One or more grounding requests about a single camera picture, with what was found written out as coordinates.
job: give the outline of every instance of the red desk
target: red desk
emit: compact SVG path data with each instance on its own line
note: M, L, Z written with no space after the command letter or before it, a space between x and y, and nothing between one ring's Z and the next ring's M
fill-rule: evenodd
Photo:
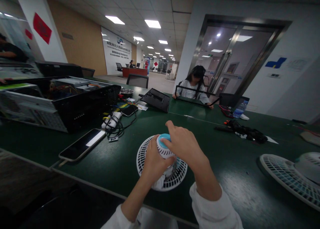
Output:
M122 67L122 76L128 78L129 74L139 74L139 75L148 75L147 69L139 69L139 68L127 68Z

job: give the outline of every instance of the red decoration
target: red decoration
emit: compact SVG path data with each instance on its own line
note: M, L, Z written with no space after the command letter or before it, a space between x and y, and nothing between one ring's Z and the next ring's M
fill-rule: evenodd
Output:
M33 28L41 36L41 38L49 44L52 30L47 24L35 13L33 17Z
M32 40L32 34L29 30L25 29L24 32L26 33L26 36Z

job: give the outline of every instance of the fan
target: fan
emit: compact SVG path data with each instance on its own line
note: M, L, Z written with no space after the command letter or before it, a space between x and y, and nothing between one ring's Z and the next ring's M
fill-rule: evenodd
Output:
M146 152L148 144L154 136L146 139L142 145L140 146L137 153L137 169L139 176L143 171L144 160L146 158ZM174 154L166 147L166 145L160 141L162 138L166 138L170 140L169 134L162 134L157 138L157 147L160 155L166 159ZM187 173L188 165L183 160L177 157L177 161L175 161L171 166L169 166L166 171L163 173L161 178L152 186L152 189L156 191L169 191L173 188L176 188L184 179Z
M260 162L284 188L320 211L320 153L302 154L296 163L276 155L263 154Z

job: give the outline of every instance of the smartphone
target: smartphone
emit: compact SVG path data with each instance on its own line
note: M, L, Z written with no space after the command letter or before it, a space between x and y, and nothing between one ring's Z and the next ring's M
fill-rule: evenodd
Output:
M77 161L105 136L105 131L92 129L75 143L60 152L59 158L70 162Z
M137 109L138 109L137 106L131 105L131 106L125 108L123 111L121 111L121 113L124 116L131 116L134 112L136 112Z

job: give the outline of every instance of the plastic bottle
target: plastic bottle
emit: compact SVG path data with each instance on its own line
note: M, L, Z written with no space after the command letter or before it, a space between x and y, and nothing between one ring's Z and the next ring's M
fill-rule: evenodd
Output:
M234 113L232 114L234 118L239 118L244 111L246 110L248 105L248 102L245 100L244 102L242 102L234 111Z

